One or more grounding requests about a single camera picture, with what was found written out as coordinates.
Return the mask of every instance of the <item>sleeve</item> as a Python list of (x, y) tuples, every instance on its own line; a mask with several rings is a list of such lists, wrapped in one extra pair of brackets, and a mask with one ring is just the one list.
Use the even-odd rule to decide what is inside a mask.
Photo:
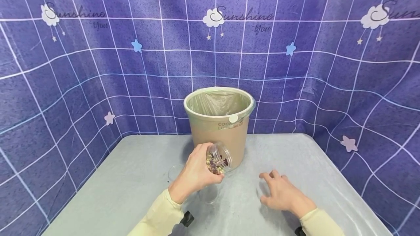
[(307, 236), (344, 236), (337, 223), (321, 209), (309, 212), (300, 222)]
[(168, 236), (183, 216), (181, 205), (171, 199), (166, 189), (128, 236)]

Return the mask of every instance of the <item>gray tablecloth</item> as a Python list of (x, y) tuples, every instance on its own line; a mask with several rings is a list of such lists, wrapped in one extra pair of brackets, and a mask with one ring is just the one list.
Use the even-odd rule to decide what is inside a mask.
[[(52, 222), (44, 236), (126, 236), (168, 187), (168, 170), (183, 164), (191, 136), (129, 136), (112, 151)], [(260, 172), (276, 168), (325, 209), (346, 236), (391, 233), (351, 187), (315, 141), (304, 134), (248, 135), (242, 164), (224, 179), (215, 203), (196, 195), (183, 206), (195, 217), (173, 235), (292, 236), (299, 221), (260, 204)]]

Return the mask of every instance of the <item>black strap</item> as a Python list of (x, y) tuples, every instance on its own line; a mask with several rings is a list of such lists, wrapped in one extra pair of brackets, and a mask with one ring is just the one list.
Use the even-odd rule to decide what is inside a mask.
[(194, 221), (193, 215), (190, 213), (190, 211), (187, 211), (185, 212), (184, 217), (181, 220), (181, 224), (184, 225), (185, 227), (188, 227), (193, 221)]
[(296, 236), (306, 236), (305, 232), (303, 231), (302, 227), (299, 227), (295, 230)]

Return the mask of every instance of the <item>star graphic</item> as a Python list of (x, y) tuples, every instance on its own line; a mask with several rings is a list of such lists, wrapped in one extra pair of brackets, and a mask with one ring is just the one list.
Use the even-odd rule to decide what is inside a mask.
[(290, 45), (286, 46), (286, 56), (293, 56), (293, 51), (295, 50), (295, 42), (292, 42)]
[(115, 118), (115, 115), (111, 114), (111, 112), (108, 111), (108, 115), (106, 115), (104, 117), (104, 119), (106, 120), (106, 125), (108, 126), (110, 124), (113, 124), (114, 123), (114, 118)]
[(340, 144), (346, 147), (347, 152), (351, 152), (352, 150), (358, 151), (355, 139), (349, 139), (348, 137), (343, 136), (343, 141), (341, 141)]
[(137, 40), (137, 39), (135, 39), (135, 40), (132, 42), (132, 45), (133, 45), (133, 47), (134, 47), (134, 52), (140, 52), (140, 53), (141, 53), (141, 48), (143, 47), (143, 45), (141, 45), (141, 44), (138, 42), (138, 40)]

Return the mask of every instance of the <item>dried fruit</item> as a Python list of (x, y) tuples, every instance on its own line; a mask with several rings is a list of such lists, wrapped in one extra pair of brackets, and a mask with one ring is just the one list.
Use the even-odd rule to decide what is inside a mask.
[(223, 162), (221, 159), (215, 158), (212, 153), (207, 153), (207, 168), (215, 175), (221, 175), (224, 172), (223, 164), (226, 161), (225, 159), (225, 162)]

